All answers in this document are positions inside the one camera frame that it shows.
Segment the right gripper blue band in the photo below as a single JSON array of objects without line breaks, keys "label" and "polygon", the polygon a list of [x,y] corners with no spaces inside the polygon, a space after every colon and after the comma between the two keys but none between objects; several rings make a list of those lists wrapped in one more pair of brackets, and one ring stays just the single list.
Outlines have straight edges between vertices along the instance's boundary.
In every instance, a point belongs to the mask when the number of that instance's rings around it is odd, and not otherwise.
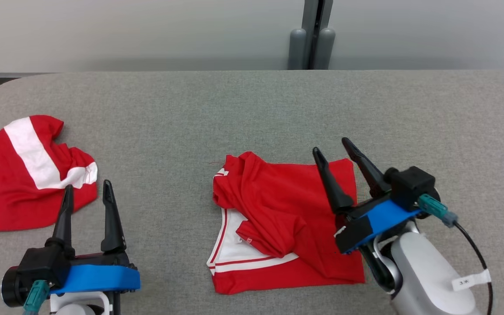
[{"label": "right gripper blue band", "polygon": [[[342,144],[350,159],[357,164],[369,186],[369,193],[376,199],[386,195],[391,189],[384,181],[384,174],[362,153],[347,137],[342,138]],[[329,163],[318,147],[312,149],[318,173],[326,192],[330,209],[334,214],[348,213],[353,205],[353,199],[344,193],[329,168]],[[335,242],[342,255],[357,250],[379,235],[392,231],[398,225],[417,217],[422,213],[418,207],[414,211],[402,209],[392,200],[386,199],[369,205],[368,212],[353,218],[346,216],[345,223],[336,231]]]}]

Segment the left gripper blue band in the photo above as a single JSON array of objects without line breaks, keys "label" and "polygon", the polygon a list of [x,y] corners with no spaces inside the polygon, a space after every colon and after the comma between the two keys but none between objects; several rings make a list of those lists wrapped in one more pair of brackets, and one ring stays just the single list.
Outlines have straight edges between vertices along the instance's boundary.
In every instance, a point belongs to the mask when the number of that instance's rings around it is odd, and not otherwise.
[{"label": "left gripper blue band", "polygon": [[[74,257],[65,284],[51,289],[52,294],[76,292],[134,292],[141,289],[140,272],[130,262],[126,241],[112,183],[103,181],[102,202],[105,206],[105,236],[101,241],[102,253]],[[65,187],[63,200],[47,246],[56,245],[65,256],[75,256],[72,247],[71,215],[74,212],[74,188]]]}]

